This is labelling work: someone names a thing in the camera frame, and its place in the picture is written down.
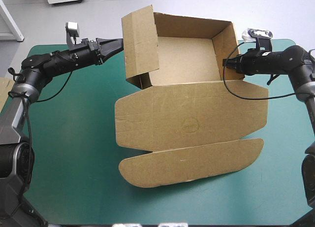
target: box flap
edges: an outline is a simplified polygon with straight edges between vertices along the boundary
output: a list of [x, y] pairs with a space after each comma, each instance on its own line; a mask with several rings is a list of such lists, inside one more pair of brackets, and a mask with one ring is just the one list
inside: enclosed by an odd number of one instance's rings
[[121, 161], [119, 171], [132, 185], [153, 188], [239, 171], [262, 147], [262, 139], [249, 139], [153, 152]]
[[202, 19], [170, 14], [154, 13], [158, 36], [212, 38], [223, 29], [230, 21]]
[[[228, 85], [242, 96], [268, 96], [267, 89], [242, 80]], [[266, 100], [231, 95], [221, 81], [152, 86], [116, 102], [116, 140], [146, 151], [236, 140], [265, 126], [267, 107]]]
[[8, 92], [12, 89], [13, 84], [14, 81], [11, 79], [0, 78], [0, 111], [8, 98]]
[[123, 17], [122, 26], [126, 78], [158, 69], [158, 36], [152, 6]]
[[[227, 56], [234, 50], [234, 48], [238, 44], [233, 24], [229, 23], [229, 25], [222, 32], [220, 32], [218, 35], [212, 38], [212, 41], [216, 52], [217, 63], [220, 70], [220, 77], [221, 79], [223, 79], [222, 61], [223, 59], [227, 58]], [[235, 57], [238, 54], [239, 50], [236, 50], [235, 53], [231, 56], [231, 58]], [[226, 69], [227, 80], [243, 78], [244, 78], [243, 74], [239, 74], [233, 69], [229, 68]]]

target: black cable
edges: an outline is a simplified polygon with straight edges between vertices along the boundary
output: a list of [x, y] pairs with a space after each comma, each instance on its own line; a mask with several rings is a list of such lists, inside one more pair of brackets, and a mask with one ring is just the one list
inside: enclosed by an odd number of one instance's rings
[[47, 98], [47, 99], [38, 100], [37, 102], [48, 101], [48, 100], [54, 98], [55, 96], [57, 96], [59, 93], [61, 93], [61, 91], [64, 89], [64, 87], [66, 86], [67, 82], [69, 81], [69, 79], [70, 79], [70, 77], [71, 77], [71, 75], [72, 75], [72, 72], [73, 72], [73, 71], [70, 72], [70, 74], [69, 74], [69, 76], [67, 77], [66, 81], [64, 82], [63, 86], [60, 88], [60, 90], [59, 90], [56, 94], [54, 94], [53, 96], [51, 96], [51, 97], [49, 97], [49, 98]]
[[13, 215], [17, 212], [17, 210], [24, 204], [22, 202], [22, 197], [23, 197], [23, 193], [25, 192], [25, 188], [26, 186], [30, 183], [31, 181], [31, 174], [32, 174], [32, 167], [33, 167], [33, 163], [32, 163], [32, 155], [33, 155], [33, 148], [32, 148], [32, 130], [31, 130], [31, 123], [30, 123], [30, 117], [29, 117], [29, 110], [28, 107], [26, 105], [26, 101], [25, 99], [27, 99], [28, 97], [26, 96], [26, 92], [23, 93], [15, 93], [15, 92], [9, 92], [8, 95], [12, 98], [15, 97], [20, 97], [22, 100], [22, 104], [23, 104], [23, 108], [25, 110], [25, 117], [27, 120], [27, 124], [28, 124], [28, 133], [29, 133], [29, 167], [28, 167], [28, 172], [27, 172], [27, 176], [24, 179], [24, 183], [20, 189], [20, 192], [18, 194], [18, 201], [19, 204], [16, 206], [16, 208], [13, 210], [13, 212], [11, 213], [11, 215], [9, 217], [6, 218], [1, 218], [2, 220], [6, 220], [9, 219], [11, 217], [13, 217]]
[[22, 197], [23, 197], [23, 193], [25, 192], [25, 188], [26, 186], [31, 182], [31, 173], [32, 173], [32, 170], [33, 170], [33, 163], [32, 163], [32, 155], [33, 155], [33, 146], [32, 146], [32, 130], [31, 130], [31, 123], [30, 123], [30, 116], [29, 116], [29, 110], [28, 110], [28, 107], [26, 105], [26, 102], [25, 102], [25, 97], [21, 97], [22, 99], [22, 102], [23, 102], [23, 107], [24, 107], [24, 110], [25, 110], [25, 117], [26, 117], [26, 121], [28, 123], [28, 133], [29, 133], [29, 146], [30, 146], [30, 152], [29, 152], [29, 168], [28, 168], [28, 173], [27, 173], [27, 176], [24, 180], [24, 184], [20, 190], [20, 193], [19, 193], [19, 202], [21, 203], [22, 202]]
[[310, 60], [311, 60], [312, 63], [313, 63], [313, 70], [312, 70], [312, 73], [315, 73], [315, 61], [314, 61], [313, 56], [311, 55], [312, 51], [315, 51], [315, 49], [309, 50], [309, 57], [310, 57]]
[[232, 95], [240, 98], [240, 99], [244, 99], [244, 100], [270, 100], [270, 99], [279, 99], [279, 98], [284, 98], [284, 97], [290, 97], [290, 96], [294, 96], [294, 95], [299, 95], [299, 94], [308, 94], [310, 96], [313, 96], [315, 97], [315, 94], [312, 94], [312, 93], [307, 93], [307, 92], [300, 92], [300, 93], [289, 93], [289, 94], [286, 94], [286, 95], [282, 95], [282, 96], [276, 96], [276, 97], [261, 97], [261, 98], [254, 98], [254, 97], [242, 97], [242, 96], [239, 96], [237, 95], [236, 93], [232, 92], [227, 83], [226, 83], [226, 79], [225, 79], [225, 73], [226, 73], [226, 64], [227, 64], [227, 61], [230, 59], [231, 55], [239, 48], [240, 45], [244, 44], [245, 42], [242, 42], [240, 44], [238, 44], [234, 50], [228, 55], [227, 59], [225, 60], [225, 63], [224, 63], [224, 67], [223, 67], [223, 83], [225, 85], [225, 88], [228, 90], [229, 93], [231, 93]]
[[[75, 62], [75, 60], [68, 60], [68, 59], [66, 59], [65, 57], [63, 57], [63, 56], [60, 54], [60, 51], [56, 51], [56, 52], [54, 52], [54, 54], [55, 54], [56, 56], [60, 57], [61, 59], [65, 60], [65, 61]], [[51, 96], [51, 97], [49, 97], [49, 98], [47, 98], [47, 99], [38, 100], [37, 102], [48, 101], [48, 100], [54, 98], [55, 96], [57, 96], [59, 93], [61, 93], [61, 91], [64, 89], [64, 87], [65, 87], [66, 84], [68, 83], [68, 81], [69, 81], [69, 79], [70, 79], [70, 77], [71, 77], [71, 75], [72, 75], [72, 72], [73, 72], [73, 71], [70, 72], [70, 74], [69, 74], [69, 76], [67, 77], [66, 81], [64, 82], [63, 86], [60, 88], [60, 90], [59, 90], [56, 94], [54, 94], [53, 96]]]

